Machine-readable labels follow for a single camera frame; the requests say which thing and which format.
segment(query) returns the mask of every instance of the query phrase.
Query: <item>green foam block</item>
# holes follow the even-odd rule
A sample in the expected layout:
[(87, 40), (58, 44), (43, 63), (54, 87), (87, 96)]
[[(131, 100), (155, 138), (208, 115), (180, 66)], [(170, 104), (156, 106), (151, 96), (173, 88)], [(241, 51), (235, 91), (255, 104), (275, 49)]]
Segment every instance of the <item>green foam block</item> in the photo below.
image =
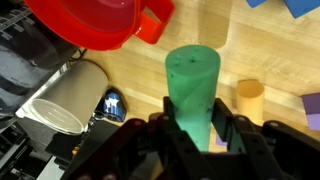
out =
[(183, 46), (166, 58), (169, 97), (175, 106), (176, 121), (200, 151), (209, 148), (219, 69), (219, 54), (207, 46)]

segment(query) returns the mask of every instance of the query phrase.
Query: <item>wooden surface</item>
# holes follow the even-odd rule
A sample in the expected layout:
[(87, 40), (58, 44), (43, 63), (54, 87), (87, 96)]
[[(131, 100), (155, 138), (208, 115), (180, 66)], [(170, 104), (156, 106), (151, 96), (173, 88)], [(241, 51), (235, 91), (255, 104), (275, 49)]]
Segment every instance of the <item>wooden surface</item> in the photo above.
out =
[[(203, 44), (221, 55), (217, 97), (234, 113), (238, 81), (257, 79), (266, 90), (265, 120), (280, 120), (320, 140), (320, 131), (307, 127), (300, 98), (320, 89), (320, 9), (294, 19), (278, 0), (255, 9), (245, 0), (173, 2), (176, 11), (157, 44), (132, 36), (121, 49), (86, 55), (124, 93), (128, 118), (147, 120), (161, 112), (162, 98), (168, 95), (166, 55), (187, 44)], [(214, 144), (213, 128), (210, 150), (224, 150)]]

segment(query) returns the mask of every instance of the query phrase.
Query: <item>yellow cylinder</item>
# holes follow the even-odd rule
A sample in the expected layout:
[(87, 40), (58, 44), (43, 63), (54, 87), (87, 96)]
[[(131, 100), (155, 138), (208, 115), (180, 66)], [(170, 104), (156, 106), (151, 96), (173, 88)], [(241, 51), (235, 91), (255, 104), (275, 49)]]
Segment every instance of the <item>yellow cylinder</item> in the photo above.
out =
[(238, 114), (254, 124), (263, 124), (264, 86), (257, 80), (240, 81), (236, 88)]

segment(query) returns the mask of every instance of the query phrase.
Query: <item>black cable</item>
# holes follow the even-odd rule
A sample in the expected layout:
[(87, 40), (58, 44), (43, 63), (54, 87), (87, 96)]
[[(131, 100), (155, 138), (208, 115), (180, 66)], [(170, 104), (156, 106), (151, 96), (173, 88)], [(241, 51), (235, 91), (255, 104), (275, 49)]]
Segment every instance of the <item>black cable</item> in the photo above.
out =
[(74, 57), (74, 56), (71, 56), (69, 61), (79, 61), (80, 59), (83, 58), (83, 56), (85, 55), (85, 53), (87, 52), (88, 49), (84, 49), (84, 50), (81, 50), (81, 49), (78, 49), (78, 52), (80, 54), (79, 57)]

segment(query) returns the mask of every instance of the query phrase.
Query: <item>metal screw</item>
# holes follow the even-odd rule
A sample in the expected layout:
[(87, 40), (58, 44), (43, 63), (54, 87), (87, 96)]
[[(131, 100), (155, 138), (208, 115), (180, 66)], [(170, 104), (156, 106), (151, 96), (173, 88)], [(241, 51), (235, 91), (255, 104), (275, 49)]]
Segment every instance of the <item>metal screw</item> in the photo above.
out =
[(117, 180), (117, 176), (114, 174), (107, 174), (103, 177), (103, 180)]
[(273, 126), (273, 127), (278, 127), (278, 126), (279, 126), (279, 125), (278, 125), (277, 123), (275, 123), (275, 122), (271, 122), (270, 125)]
[(238, 120), (239, 120), (239, 121), (246, 121), (246, 119), (245, 119), (244, 117), (242, 117), (242, 116), (239, 116), (239, 117), (238, 117)]

